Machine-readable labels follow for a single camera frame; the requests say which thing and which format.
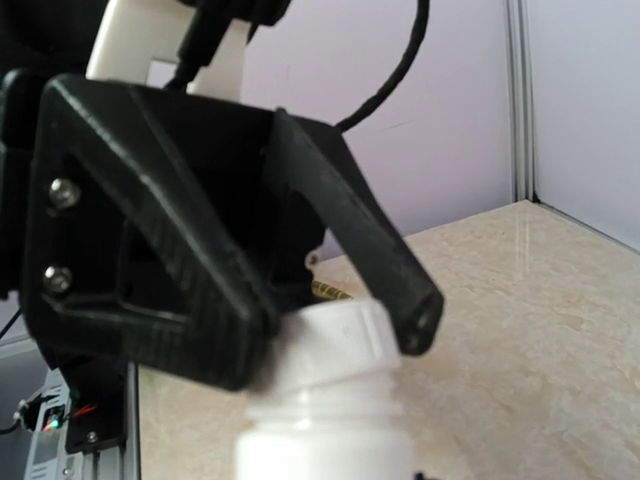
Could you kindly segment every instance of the screw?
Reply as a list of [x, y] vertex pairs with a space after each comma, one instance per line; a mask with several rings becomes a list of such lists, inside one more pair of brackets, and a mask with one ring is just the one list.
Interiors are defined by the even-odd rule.
[[56, 178], [51, 182], [49, 198], [58, 210], [75, 207], [80, 202], [80, 187], [68, 178]]
[[304, 259], [304, 266], [309, 271], [313, 271], [313, 269], [320, 263], [320, 252], [318, 250], [312, 250], [307, 253], [307, 256]]
[[55, 294], [65, 293], [71, 288], [73, 281], [73, 274], [71, 270], [66, 267], [54, 267], [53, 265], [47, 267], [42, 276], [42, 282], [44, 287], [50, 292]]

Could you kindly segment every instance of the black cable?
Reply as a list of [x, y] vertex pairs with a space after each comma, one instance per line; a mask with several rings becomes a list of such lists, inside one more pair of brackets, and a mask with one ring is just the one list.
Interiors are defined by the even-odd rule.
[[247, 35], [247, 45], [249, 43], [251, 43], [251, 40], [253, 40], [253, 37], [255, 37], [256, 32], [258, 31], [258, 24], [257, 23], [252, 23], [251, 27], [249, 28], [249, 34]]
[[336, 127], [341, 131], [346, 132], [347, 130], [352, 129], [375, 112], [378, 107], [380, 107], [380, 105], [389, 98], [389, 95], [393, 93], [396, 87], [407, 75], [411, 65], [413, 65], [413, 61], [418, 56], [420, 45], [427, 33], [427, 25], [429, 24], [429, 7], [429, 0], [418, 0], [418, 10], [416, 12], [413, 28], [411, 29], [411, 37], [409, 38], [409, 44], [402, 55], [400, 63], [374, 96], [364, 102], [353, 114], [336, 124]]
[[173, 78], [165, 85], [167, 90], [184, 92], [202, 67], [213, 60], [231, 21], [198, 8], [189, 29], [180, 44], [180, 63]]
[[9, 435], [20, 428], [20, 421], [16, 420], [9, 428], [0, 429], [0, 435]]
[[20, 318], [21, 313], [22, 311], [18, 309], [18, 311], [13, 314], [13, 317], [11, 317], [11, 320], [9, 320], [9, 322], [2, 328], [2, 331], [0, 332], [0, 340], [2, 340], [2, 338], [7, 334], [9, 329], [13, 327], [13, 324], [16, 323], [18, 318]]

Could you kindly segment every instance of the red wire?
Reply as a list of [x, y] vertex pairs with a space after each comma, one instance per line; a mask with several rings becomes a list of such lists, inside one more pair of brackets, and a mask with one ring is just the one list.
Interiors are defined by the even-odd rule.
[[80, 410], [77, 410], [74, 414], [73, 414], [73, 418], [76, 417], [80, 417], [82, 415], [86, 415], [87, 413], [91, 413], [95, 410], [97, 410], [98, 407], [96, 407], [95, 405], [87, 405], [86, 407], [82, 407]]

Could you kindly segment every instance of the table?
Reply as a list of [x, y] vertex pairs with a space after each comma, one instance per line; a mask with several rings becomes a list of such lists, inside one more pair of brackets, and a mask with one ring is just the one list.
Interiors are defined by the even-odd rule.
[[[447, 296], [397, 376], [418, 465], [441, 480], [640, 478], [640, 256], [522, 202], [407, 239]], [[356, 296], [345, 258], [316, 278]], [[244, 400], [140, 374], [143, 480], [231, 479]]]

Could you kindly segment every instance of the white wall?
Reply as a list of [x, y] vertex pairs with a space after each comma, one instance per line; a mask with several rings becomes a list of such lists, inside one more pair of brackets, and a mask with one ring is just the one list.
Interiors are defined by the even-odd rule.
[[538, 194], [640, 249], [640, 2], [528, 6]]
[[[243, 101], [341, 120], [395, 67], [415, 8], [415, 0], [293, 0], [249, 46]], [[433, 0], [413, 70], [347, 140], [403, 233], [509, 203], [503, 1]]]

